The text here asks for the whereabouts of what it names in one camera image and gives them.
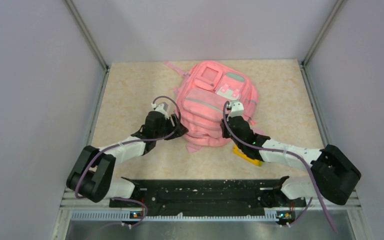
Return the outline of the pink student backpack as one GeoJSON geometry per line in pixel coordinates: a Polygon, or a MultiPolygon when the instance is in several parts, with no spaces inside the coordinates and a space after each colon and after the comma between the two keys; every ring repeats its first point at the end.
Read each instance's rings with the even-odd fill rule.
{"type": "Polygon", "coordinates": [[[190,153],[202,147],[222,147],[230,141],[222,137],[220,126],[227,101],[240,101],[244,106],[243,118],[250,124],[255,123],[259,92],[244,73],[212,60],[201,61],[189,71],[168,61],[165,65],[183,78],[173,91],[181,112],[181,124],[188,129],[184,138],[190,153]]]}

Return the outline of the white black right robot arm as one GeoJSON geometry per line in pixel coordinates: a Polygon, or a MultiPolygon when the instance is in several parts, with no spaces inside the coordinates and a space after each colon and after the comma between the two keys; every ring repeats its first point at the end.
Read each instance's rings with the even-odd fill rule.
{"type": "Polygon", "coordinates": [[[277,163],[307,172],[308,178],[287,177],[273,192],[279,206],[287,206],[301,197],[324,197],[343,206],[347,203],[362,174],[335,145],[322,149],[297,147],[254,132],[241,117],[221,121],[222,136],[233,140],[246,157],[262,163],[277,163]]]}

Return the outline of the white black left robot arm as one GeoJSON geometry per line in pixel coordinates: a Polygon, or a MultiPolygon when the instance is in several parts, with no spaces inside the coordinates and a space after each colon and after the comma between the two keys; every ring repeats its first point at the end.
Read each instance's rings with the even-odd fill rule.
{"type": "Polygon", "coordinates": [[[115,167],[148,154],[158,141],[185,135],[188,129],[181,124],[181,117],[179,113],[167,115],[153,110],[139,130],[125,140],[100,148],[85,146],[67,177],[66,187],[77,199],[98,203],[105,198],[121,198],[127,206],[136,206],[141,194],[132,181],[113,179],[115,167]]]}

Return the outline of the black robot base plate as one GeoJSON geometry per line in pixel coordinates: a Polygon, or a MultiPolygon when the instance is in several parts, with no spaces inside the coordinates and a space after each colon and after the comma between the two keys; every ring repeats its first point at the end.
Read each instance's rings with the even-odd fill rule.
{"type": "Polygon", "coordinates": [[[145,204],[148,216],[263,216],[266,209],[305,207],[288,199],[278,179],[134,180],[131,199],[145,204]]]}

